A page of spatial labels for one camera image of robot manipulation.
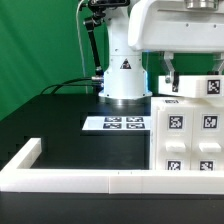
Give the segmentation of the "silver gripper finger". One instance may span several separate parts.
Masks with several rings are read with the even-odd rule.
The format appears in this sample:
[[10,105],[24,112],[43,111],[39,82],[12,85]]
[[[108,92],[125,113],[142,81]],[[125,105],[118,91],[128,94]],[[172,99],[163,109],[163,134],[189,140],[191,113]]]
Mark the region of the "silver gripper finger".
[[214,54],[214,66],[209,74],[221,74],[224,71],[224,52]]
[[174,69],[174,66],[172,64],[173,59],[173,52],[164,51],[161,53],[162,67],[166,72],[165,82],[169,84],[177,84],[179,82],[179,73]]

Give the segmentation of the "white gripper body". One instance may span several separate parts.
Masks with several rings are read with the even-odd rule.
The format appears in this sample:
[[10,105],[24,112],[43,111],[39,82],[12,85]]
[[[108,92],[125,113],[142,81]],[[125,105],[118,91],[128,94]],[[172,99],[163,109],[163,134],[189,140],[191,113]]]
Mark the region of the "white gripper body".
[[185,0],[140,0],[130,13],[128,45],[140,51],[224,52],[224,0],[216,10],[189,9]]

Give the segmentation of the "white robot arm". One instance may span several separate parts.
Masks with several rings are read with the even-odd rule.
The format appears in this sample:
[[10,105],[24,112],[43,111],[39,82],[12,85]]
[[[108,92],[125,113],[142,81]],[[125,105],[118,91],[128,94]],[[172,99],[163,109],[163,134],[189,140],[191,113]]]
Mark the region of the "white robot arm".
[[[224,0],[131,0],[106,10],[109,67],[99,96],[116,102],[152,96],[142,67],[144,52],[162,52],[167,74],[158,78],[161,94],[189,98],[224,96]],[[211,75],[179,75],[176,53],[218,56]]]

